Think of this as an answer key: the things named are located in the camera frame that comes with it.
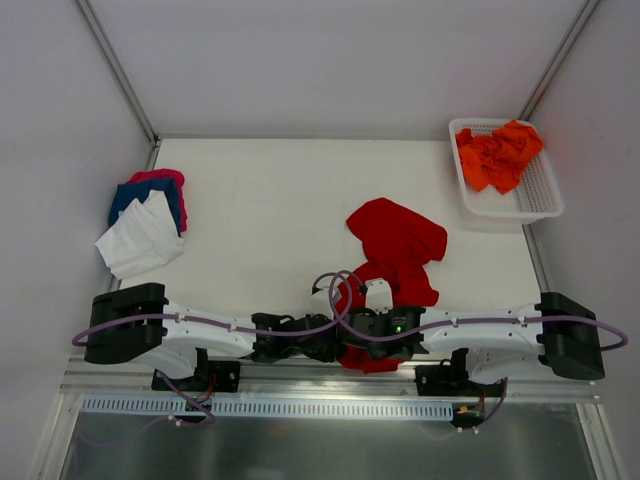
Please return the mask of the red t shirt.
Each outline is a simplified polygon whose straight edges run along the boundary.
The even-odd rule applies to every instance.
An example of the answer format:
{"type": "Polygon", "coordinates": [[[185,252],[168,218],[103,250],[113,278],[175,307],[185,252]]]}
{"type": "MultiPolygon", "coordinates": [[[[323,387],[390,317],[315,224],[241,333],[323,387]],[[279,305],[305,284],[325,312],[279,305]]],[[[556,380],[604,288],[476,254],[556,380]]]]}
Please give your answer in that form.
{"type": "Polygon", "coordinates": [[[392,289],[393,308],[390,326],[397,335],[392,342],[389,359],[374,360],[361,348],[345,346],[339,363],[365,374],[395,371],[398,365],[411,357],[419,334],[405,333],[419,326],[419,315],[427,307],[436,305],[439,292],[431,285],[425,265],[444,258],[448,234],[440,225],[386,198],[363,204],[346,220],[350,232],[361,241],[366,261],[354,270],[354,276],[337,287],[338,312],[364,307],[364,294],[359,284],[382,278],[392,289]]]}

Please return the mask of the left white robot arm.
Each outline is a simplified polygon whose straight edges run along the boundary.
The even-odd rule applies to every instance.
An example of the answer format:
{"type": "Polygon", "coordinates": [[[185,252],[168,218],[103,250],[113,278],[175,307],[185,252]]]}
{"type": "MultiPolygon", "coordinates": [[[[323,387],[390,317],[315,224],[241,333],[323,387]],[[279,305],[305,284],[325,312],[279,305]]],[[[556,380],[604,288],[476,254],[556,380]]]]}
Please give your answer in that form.
{"type": "Polygon", "coordinates": [[[208,381],[209,353],[256,363],[275,363],[303,355],[332,363],[345,353],[336,321],[322,314],[253,313],[224,317],[194,310],[165,296],[165,286],[146,283],[96,296],[89,328],[72,344],[85,349],[93,364],[145,363],[188,390],[208,381]]]}

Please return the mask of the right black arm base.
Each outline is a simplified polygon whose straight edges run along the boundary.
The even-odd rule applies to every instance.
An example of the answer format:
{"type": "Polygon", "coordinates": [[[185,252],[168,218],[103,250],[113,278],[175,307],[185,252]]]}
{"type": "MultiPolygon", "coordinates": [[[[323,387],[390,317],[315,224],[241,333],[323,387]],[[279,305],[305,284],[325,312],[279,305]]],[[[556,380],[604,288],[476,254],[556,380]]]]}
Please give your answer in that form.
{"type": "Polygon", "coordinates": [[[498,398],[504,393],[505,381],[489,385],[472,381],[466,370],[469,350],[454,350],[449,359],[437,365],[420,365],[414,369],[419,396],[427,397],[482,397],[498,398]]]}

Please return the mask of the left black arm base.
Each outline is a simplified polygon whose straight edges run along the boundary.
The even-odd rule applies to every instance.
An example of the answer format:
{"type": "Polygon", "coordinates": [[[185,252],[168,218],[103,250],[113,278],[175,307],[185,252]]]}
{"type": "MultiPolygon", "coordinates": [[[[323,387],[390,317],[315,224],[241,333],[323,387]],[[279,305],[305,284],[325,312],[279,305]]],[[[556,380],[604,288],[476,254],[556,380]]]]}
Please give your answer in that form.
{"type": "Polygon", "coordinates": [[[241,364],[236,360],[210,360],[205,349],[196,348],[196,366],[193,374],[183,379],[170,378],[170,382],[182,392],[236,393],[238,391],[241,364]]]}

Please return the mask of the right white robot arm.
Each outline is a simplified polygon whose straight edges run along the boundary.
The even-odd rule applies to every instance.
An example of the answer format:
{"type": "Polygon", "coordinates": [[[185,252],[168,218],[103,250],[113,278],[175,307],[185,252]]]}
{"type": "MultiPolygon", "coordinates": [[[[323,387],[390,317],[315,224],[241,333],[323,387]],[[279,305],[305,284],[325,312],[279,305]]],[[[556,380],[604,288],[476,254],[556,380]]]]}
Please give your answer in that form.
{"type": "Polygon", "coordinates": [[[374,360],[409,360],[416,351],[462,351],[447,372],[449,387],[470,395],[521,373],[549,369],[561,378],[605,377],[594,312],[569,297],[544,292],[540,301],[494,312],[403,306],[384,312],[354,308],[340,340],[374,360]]]}

